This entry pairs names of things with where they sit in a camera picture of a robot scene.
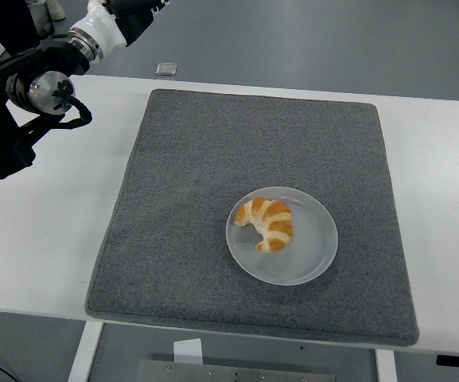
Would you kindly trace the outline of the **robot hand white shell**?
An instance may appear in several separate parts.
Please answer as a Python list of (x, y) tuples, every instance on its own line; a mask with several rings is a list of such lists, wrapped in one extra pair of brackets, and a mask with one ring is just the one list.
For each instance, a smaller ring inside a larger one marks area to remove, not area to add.
[(69, 43), (89, 61), (133, 44), (168, 1), (90, 1), (86, 16), (68, 31)]

